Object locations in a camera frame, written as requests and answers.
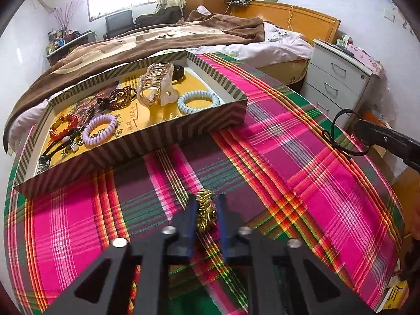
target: jewelry tray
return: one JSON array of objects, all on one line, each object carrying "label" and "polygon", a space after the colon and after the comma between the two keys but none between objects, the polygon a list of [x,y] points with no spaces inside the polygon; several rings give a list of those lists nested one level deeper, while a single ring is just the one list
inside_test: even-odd
[{"label": "jewelry tray", "polygon": [[[111,83],[130,79],[139,70],[144,72],[151,64],[160,62],[173,62],[185,67],[208,90],[217,94],[221,105],[120,134],[119,137],[37,173],[38,159],[43,152],[48,131],[60,112]],[[227,77],[187,51],[162,54],[113,67],[81,81],[50,101],[22,148],[13,187],[26,198],[33,199],[95,170],[115,167],[155,149],[241,124],[245,119],[247,102],[247,96]]]}]

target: coiled gold jewelry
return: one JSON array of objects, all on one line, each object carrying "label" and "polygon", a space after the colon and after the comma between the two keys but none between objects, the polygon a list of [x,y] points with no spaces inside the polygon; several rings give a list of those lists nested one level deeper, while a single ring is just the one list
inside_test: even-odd
[{"label": "coiled gold jewelry", "polygon": [[214,193],[209,189],[202,189],[196,197],[198,202],[197,230],[204,233],[216,223],[216,207],[212,202]]}]

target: white bedsheet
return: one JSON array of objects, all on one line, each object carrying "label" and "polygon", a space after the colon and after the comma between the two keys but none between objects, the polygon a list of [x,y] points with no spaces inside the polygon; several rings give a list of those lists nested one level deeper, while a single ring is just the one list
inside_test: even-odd
[{"label": "white bedsheet", "polygon": [[[186,50],[194,54],[221,52],[237,60],[243,60],[255,68],[311,58],[313,48],[304,40],[302,34],[284,30],[269,23],[264,23],[264,32],[265,41],[260,43],[201,46]],[[185,49],[164,50],[152,56],[175,51],[185,51]],[[49,99],[18,116],[9,131],[9,145],[13,151],[18,148],[22,137],[41,119],[48,102],[69,88],[54,93]]]}]

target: yellow printed paper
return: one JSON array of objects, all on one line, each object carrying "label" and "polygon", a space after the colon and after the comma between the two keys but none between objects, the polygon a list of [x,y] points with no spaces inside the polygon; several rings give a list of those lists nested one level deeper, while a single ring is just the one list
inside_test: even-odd
[{"label": "yellow printed paper", "polygon": [[391,289],[388,299],[382,309],[399,309],[407,298],[408,284],[407,281],[398,282]]},{"label": "yellow printed paper", "polygon": [[[95,92],[91,96],[83,98],[79,100],[75,104],[71,105],[70,107],[64,109],[60,112],[54,119],[53,123],[61,116],[66,114],[75,114],[79,119],[80,122],[83,121],[85,118],[86,113],[85,110],[88,109],[91,105],[96,105],[96,99],[98,97],[106,98],[110,92],[115,88],[124,88],[127,86],[136,87],[139,81],[139,77],[145,73],[145,69],[137,71],[134,75],[130,77],[126,77],[119,82],[114,82],[108,85],[107,87]],[[174,89],[178,91],[178,94],[181,96],[184,93],[196,90],[207,90],[206,86],[192,74],[185,72],[185,76],[179,82],[173,82]],[[189,107],[193,108],[203,108],[211,105],[210,101],[206,100],[199,100],[199,101],[191,101],[188,103]],[[102,113],[111,113],[116,116],[118,119],[118,127],[112,134],[112,136],[107,141],[112,141],[113,139],[117,139],[123,135],[127,135],[133,133],[134,131],[144,129],[148,126],[158,124],[160,122],[171,120],[175,117],[181,116],[181,113],[178,110],[177,103],[171,103],[165,105],[164,107],[154,104],[150,108],[144,107],[141,105],[137,99],[133,100],[129,106],[124,109],[120,110],[106,110],[104,112],[100,111],[98,106],[95,108],[95,115],[99,116]],[[60,133],[67,127],[67,123],[64,123],[58,127],[56,133]],[[91,133],[91,137],[101,133],[106,129],[107,125],[100,125],[98,128],[94,129]],[[50,166],[54,166],[58,163],[64,162],[71,157],[79,155],[87,150],[85,144],[80,138],[76,138],[76,143],[79,146],[79,150],[76,153],[71,152],[69,149],[63,149],[62,151],[56,153],[52,159]],[[45,140],[43,146],[43,152],[47,149],[47,147],[51,144],[51,139],[48,136]]]}]

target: lavender hair tie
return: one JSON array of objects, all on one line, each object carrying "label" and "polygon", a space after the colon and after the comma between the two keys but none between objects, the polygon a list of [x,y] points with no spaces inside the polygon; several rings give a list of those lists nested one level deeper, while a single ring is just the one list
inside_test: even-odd
[{"label": "lavender hair tie", "polygon": [[[90,132],[95,129],[98,125],[109,123],[108,127],[104,131],[102,131],[98,136],[89,137]],[[105,114],[102,116],[98,116],[91,120],[89,124],[85,127],[82,132],[81,138],[85,145],[87,146],[97,146],[99,144],[104,143],[108,138],[111,137],[112,133],[114,132],[115,128],[118,125],[117,118],[112,114]]]}]

